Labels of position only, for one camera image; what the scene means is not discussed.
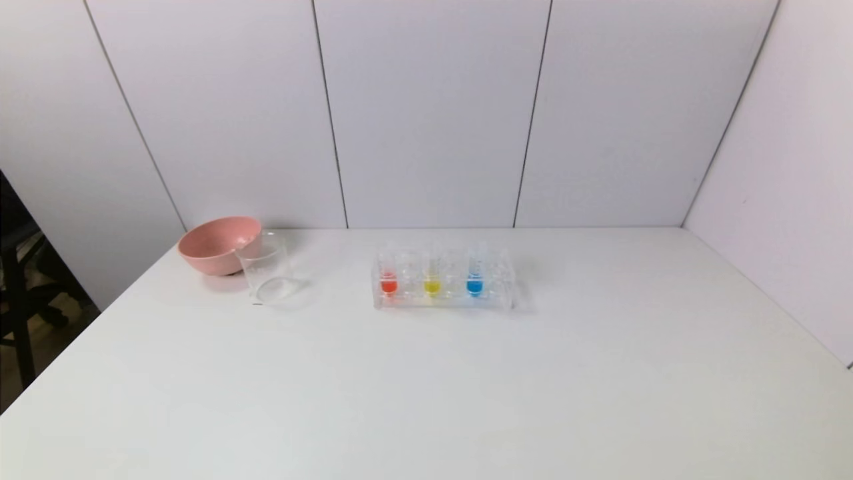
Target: test tube with blue liquid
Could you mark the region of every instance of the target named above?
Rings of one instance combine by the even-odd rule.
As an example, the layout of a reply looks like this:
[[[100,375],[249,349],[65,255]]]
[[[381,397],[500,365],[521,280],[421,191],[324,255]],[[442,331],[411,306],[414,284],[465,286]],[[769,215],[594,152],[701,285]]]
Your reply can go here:
[[[471,252],[468,260],[468,294],[474,297],[483,294],[483,261],[485,252],[482,247]]]

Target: yellow liquid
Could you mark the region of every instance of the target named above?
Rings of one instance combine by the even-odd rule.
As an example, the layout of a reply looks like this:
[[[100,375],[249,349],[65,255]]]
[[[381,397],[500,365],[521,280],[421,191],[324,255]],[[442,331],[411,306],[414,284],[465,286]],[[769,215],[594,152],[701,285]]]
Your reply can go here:
[[[438,280],[424,280],[424,291],[429,296],[435,296],[441,291],[441,282]]]

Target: bowl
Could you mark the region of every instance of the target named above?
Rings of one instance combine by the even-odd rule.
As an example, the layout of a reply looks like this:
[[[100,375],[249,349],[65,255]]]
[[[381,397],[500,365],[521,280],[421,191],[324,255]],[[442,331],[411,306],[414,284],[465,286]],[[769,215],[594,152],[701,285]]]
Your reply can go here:
[[[252,217],[224,217],[195,227],[177,243],[177,251],[191,267],[205,275],[230,275],[242,270],[234,252],[252,243],[261,222]]]

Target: test tube rack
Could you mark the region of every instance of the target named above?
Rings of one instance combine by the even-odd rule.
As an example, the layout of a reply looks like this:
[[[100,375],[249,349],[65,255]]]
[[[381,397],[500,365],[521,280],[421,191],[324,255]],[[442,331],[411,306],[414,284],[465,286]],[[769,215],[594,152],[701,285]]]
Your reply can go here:
[[[374,307],[513,307],[515,273],[506,249],[385,247],[371,275]]]

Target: clear plastic cup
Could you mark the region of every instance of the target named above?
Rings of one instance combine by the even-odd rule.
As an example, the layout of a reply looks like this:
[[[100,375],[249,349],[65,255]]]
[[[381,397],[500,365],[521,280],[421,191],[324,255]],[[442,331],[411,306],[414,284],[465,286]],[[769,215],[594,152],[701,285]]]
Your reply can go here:
[[[255,241],[235,254],[243,266],[252,297],[261,303],[279,301],[298,288],[281,235],[263,231]]]

